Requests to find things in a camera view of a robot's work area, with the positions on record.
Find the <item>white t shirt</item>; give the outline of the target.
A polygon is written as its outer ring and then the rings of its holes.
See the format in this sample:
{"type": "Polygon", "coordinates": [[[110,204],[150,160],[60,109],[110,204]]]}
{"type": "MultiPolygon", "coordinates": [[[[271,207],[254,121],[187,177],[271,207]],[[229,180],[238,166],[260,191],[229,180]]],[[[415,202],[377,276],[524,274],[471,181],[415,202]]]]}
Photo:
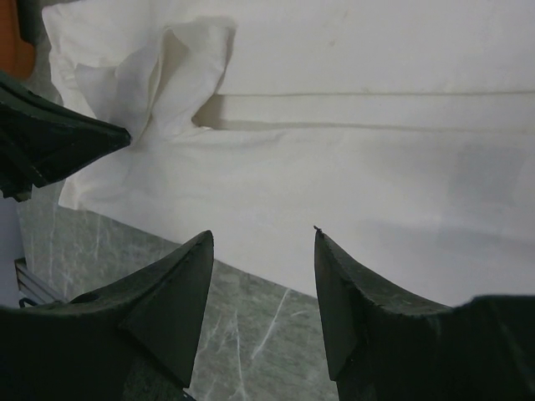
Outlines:
{"type": "Polygon", "coordinates": [[[133,142],[59,204],[312,295],[314,226],[446,304],[534,291],[531,1],[76,1],[64,105],[133,142]]]}

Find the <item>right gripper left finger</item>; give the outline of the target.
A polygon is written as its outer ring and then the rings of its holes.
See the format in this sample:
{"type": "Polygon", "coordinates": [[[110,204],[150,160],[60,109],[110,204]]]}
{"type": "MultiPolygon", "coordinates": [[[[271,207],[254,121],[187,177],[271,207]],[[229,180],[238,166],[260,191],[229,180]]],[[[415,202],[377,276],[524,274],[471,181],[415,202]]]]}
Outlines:
{"type": "Polygon", "coordinates": [[[3,308],[2,399],[188,399],[213,262],[203,231],[70,302],[3,308]]]}

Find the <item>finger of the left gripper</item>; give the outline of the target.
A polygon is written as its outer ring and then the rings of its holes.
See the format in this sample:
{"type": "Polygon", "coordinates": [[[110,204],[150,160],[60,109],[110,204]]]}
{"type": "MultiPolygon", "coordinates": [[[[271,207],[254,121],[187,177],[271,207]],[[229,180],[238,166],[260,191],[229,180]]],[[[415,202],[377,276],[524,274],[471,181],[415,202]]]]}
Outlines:
{"type": "Polygon", "coordinates": [[[50,102],[1,73],[1,195],[31,198],[130,144],[124,128],[50,102]]]}

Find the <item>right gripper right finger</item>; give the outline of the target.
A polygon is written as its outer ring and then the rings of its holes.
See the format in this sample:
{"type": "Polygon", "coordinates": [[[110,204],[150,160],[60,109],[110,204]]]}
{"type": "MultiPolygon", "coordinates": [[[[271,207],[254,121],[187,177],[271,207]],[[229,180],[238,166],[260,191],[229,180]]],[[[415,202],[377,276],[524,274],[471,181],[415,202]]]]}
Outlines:
{"type": "Polygon", "coordinates": [[[448,307],[351,257],[323,231],[314,272],[329,377],[342,400],[531,400],[534,299],[448,307]]]}

